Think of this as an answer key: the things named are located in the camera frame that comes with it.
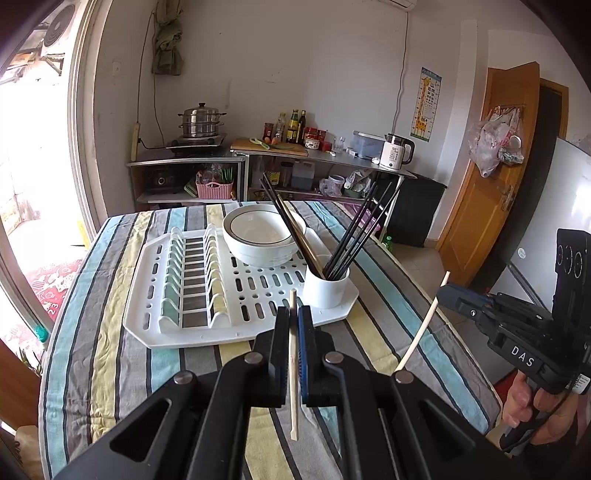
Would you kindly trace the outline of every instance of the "white kettle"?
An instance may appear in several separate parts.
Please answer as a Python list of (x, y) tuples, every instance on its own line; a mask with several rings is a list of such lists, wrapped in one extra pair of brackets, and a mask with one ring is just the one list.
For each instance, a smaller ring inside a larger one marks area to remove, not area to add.
[[(408, 158), (404, 160), (406, 146), (410, 147)], [(387, 134), (382, 157), (379, 165), (386, 170), (400, 170), (403, 165), (408, 165), (413, 160), (414, 142), (408, 138)]]

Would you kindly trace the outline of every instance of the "plastic basket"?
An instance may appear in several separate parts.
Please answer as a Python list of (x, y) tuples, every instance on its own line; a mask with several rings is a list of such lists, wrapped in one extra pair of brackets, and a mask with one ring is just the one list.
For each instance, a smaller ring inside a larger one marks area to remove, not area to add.
[(205, 185), (196, 184), (197, 194), (203, 200), (228, 200), (232, 198), (233, 183), (211, 181)]

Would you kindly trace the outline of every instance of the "white refrigerator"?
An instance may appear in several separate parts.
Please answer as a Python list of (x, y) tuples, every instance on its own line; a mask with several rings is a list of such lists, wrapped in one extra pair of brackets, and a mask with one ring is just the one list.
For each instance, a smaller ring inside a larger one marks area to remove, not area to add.
[(551, 311), (558, 228), (591, 232), (591, 157), (559, 138), (534, 216), (491, 293), (541, 303)]

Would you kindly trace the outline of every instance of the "hand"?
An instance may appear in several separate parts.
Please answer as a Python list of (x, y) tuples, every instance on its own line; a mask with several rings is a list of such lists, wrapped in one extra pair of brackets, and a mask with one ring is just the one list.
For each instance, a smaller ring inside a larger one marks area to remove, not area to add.
[[(525, 379), (524, 373), (517, 372), (503, 407), (503, 421), (513, 428), (516, 428), (522, 421), (529, 421), (532, 415), (530, 407), (532, 391)], [(534, 407), (540, 411), (551, 411), (564, 395), (565, 393), (551, 395), (540, 388), (534, 398)], [(542, 445), (560, 440), (573, 424), (578, 403), (579, 396), (571, 393), (556, 413), (538, 429), (531, 439), (532, 445)]]

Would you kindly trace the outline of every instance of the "white label sticker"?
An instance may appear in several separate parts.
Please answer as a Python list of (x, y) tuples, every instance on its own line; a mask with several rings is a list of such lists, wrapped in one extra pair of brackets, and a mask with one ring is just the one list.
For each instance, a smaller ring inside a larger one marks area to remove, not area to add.
[(587, 388), (587, 385), (589, 385), (590, 381), (591, 378), (587, 377), (586, 375), (579, 374), (577, 381), (574, 383), (573, 392), (580, 395), (585, 391), (585, 388)]

